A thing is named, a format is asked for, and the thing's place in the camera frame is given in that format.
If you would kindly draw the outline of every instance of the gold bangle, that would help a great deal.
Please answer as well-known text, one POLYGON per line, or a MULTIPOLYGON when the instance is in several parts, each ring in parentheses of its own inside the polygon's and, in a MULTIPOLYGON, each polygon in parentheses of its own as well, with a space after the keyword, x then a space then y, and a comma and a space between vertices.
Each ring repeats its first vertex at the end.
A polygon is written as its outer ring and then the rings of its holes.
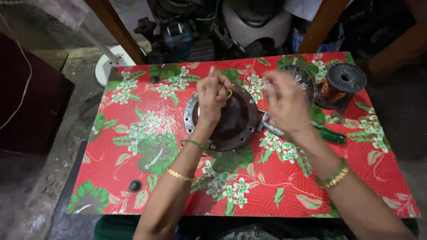
POLYGON ((172 175, 172 176, 174 176, 174 177, 176 177, 176 178, 178 178, 178 179, 181 179, 181 180, 183 180, 183 181, 194 182, 194 181, 196 180, 196 177, 188 178, 188 177, 186 177, 186 176, 183 176, 183 175, 181 175, 181 174, 179 174, 179 173, 175 172, 174 170, 172 170, 172 169, 170 169, 170 168, 168 168, 168 169, 167 169, 167 172, 168 172, 170 175, 172 175))
POLYGON ((348 172, 349 172, 348 168, 346 167, 342 168, 341 172, 336 177, 331 179, 327 184, 321 185, 320 187, 326 189, 326 188, 330 188, 337 185, 348 174, 348 172))

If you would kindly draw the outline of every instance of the green bracelet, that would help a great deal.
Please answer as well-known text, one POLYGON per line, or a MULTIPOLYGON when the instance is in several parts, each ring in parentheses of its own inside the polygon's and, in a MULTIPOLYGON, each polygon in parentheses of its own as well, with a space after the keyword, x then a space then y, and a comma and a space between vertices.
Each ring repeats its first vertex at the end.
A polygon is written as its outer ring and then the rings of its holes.
POLYGON ((341 172, 347 168, 347 162, 345 161, 345 158, 341 158, 341 165, 338 168, 338 170, 332 175, 332 177, 328 179, 320 180, 320 178, 316 177, 316 183, 319 185, 326 185, 329 184, 332 180, 334 180, 341 172))
POLYGON ((205 151, 205 152, 208 152, 208 149, 206 148, 206 147, 204 147, 203 145, 201 145, 201 144, 198 144, 197 142, 195 142, 195 141, 192 141, 192 140, 189 140, 189 139, 184 139, 184 140, 181 140, 181 146, 184 146, 184 144, 182 143, 182 142, 185 142, 185 143, 192 143, 192 144, 194 144, 194 145, 196 145, 196 146, 198 146, 199 148, 201 148, 203 151, 205 151))

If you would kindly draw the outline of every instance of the green screwdriver handle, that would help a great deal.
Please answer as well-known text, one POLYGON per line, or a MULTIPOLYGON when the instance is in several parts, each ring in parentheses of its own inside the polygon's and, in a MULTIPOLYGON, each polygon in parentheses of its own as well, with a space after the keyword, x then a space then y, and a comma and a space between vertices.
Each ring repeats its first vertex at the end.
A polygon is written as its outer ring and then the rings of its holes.
POLYGON ((333 143, 338 143, 338 144, 344 144, 347 141, 347 137, 338 132, 334 132, 319 126, 314 126, 314 128, 316 128, 319 131, 320 136, 325 140, 331 141, 333 143))

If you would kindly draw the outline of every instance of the red floral tablecloth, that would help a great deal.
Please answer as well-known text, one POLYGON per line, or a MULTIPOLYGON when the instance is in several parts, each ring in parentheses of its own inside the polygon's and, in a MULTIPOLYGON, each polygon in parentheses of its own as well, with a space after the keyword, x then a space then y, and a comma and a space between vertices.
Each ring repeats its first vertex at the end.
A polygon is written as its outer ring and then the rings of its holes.
MULTIPOLYGON (((327 69, 353 63, 349 53, 274 56, 232 61, 140 65, 113 68, 81 164, 68 213, 140 214, 150 192, 188 138, 184 108, 196 82, 211 65, 243 86, 260 109, 266 70, 296 64, 321 82, 327 69), (150 84, 150 76, 160 76, 150 84), (128 190, 132 180, 141 191, 128 190)), ((313 108, 313 121, 347 135, 344 145, 329 144, 400 217, 418 217, 365 90, 345 111, 344 124, 332 111, 313 108)), ((328 195, 315 183, 312 167, 298 146, 269 132, 257 132, 235 151, 203 157, 184 215, 339 217, 328 195)))

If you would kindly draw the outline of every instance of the white cable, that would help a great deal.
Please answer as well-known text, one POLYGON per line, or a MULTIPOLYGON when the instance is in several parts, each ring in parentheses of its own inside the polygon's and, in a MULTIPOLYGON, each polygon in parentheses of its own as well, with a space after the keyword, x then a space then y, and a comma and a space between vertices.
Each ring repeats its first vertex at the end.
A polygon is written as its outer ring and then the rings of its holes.
POLYGON ((12 35, 13 35, 13 37, 15 38, 15 40, 16 40, 16 43, 18 44, 18 47, 19 47, 19 49, 21 50, 21 53, 22 53, 22 55, 24 56, 24 58, 25 58, 25 60, 28 62, 28 65, 29 65, 29 76, 28 76, 28 80, 27 80, 27 83, 25 84, 25 88, 24 88, 24 93, 22 94, 22 99, 21 99, 21 103, 19 104, 19 106, 18 106, 18 108, 12 113, 12 115, 10 116, 10 118, 0 127, 0 130, 4 127, 4 126, 6 126, 6 124, 13 118, 13 116, 15 116, 15 114, 16 114, 16 112, 19 110, 19 108, 21 107, 21 105, 22 105, 22 102, 24 101, 24 97, 25 97, 25 94, 26 94, 26 90, 27 90, 27 88, 28 88, 28 84, 29 84, 29 80, 31 79, 31 75, 32 75, 32 68, 31 68, 31 64, 30 64, 30 62, 28 61, 28 59, 26 58, 26 56, 25 56, 25 53, 24 53, 24 51, 22 50, 22 47, 21 47, 21 45, 19 44, 19 42, 18 42, 18 39, 16 38, 16 36, 15 36, 15 34, 13 34, 13 32, 12 32, 12 30, 10 29, 10 27, 9 27, 9 25, 7 25, 7 22, 6 22, 6 20, 4 19, 4 17, 3 17, 3 15, 1 14, 1 12, 0 12, 0 17, 3 19, 3 22, 4 22, 4 24, 6 25, 6 27, 7 27, 7 29, 9 29, 9 31, 12 33, 12 35))

